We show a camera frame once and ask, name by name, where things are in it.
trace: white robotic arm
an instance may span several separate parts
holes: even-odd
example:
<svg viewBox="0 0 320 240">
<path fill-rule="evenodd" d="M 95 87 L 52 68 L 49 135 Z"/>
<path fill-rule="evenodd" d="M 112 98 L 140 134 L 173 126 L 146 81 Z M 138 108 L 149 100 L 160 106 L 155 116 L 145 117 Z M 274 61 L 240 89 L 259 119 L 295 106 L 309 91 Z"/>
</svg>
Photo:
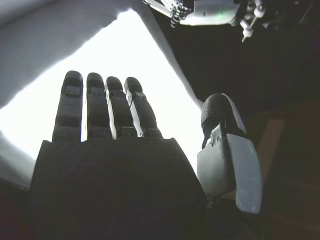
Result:
<svg viewBox="0 0 320 240">
<path fill-rule="evenodd" d="M 195 0 L 193 8 L 181 0 L 143 0 L 151 8 L 171 18 L 171 26 L 237 25 L 243 28 L 243 39 L 253 34 L 253 25 L 266 12 L 261 0 Z"/>
</svg>

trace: bright light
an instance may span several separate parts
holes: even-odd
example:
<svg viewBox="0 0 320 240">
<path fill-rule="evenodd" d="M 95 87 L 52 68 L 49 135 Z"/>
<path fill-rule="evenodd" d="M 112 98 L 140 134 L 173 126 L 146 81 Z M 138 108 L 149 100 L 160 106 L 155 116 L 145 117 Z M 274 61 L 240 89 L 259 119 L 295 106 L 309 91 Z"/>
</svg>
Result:
<svg viewBox="0 0 320 240">
<path fill-rule="evenodd" d="M 61 86 L 70 70 L 80 72 L 84 83 L 90 72 L 99 73 L 104 80 L 115 76 L 122 84 L 127 77 L 137 78 L 163 137 L 175 138 L 196 170 L 203 140 L 201 110 L 133 10 L 121 13 L 0 110 L 0 129 L 14 145 L 36 159 L 42 140 L 51 141 Z M 86 116 L 85 98 L 83 116 Z"/>
</svg>

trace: robotic hand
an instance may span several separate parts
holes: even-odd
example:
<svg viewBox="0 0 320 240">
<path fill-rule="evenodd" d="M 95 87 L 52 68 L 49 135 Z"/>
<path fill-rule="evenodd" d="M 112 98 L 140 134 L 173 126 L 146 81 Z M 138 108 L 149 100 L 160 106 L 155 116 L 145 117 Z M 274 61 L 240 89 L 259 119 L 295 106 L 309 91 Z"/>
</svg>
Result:
<svg viewBox="0 0 320 240">
<path fill-rule="evenodd" d="M 177 24 L 241 25 L 242 42 L 253 35 L 253 26 L 278 30 L 284 26 L 319 25 L 320 4 L 315 0 L 142 0 Z"/>
<path fill-rule="evenodd" d="M 212 239 L 212 198 L 236 190 L 258 213 L 259 160 L 229 97 L 204 103 L 198 178 L 175 139 L 163 139 L 139 81 L 87 77 L 87 140 L 81 142 L 83 79 L 64 79 L 52 142 L 43 141 L 30 189 L 39 240 Z"/>
</svg>

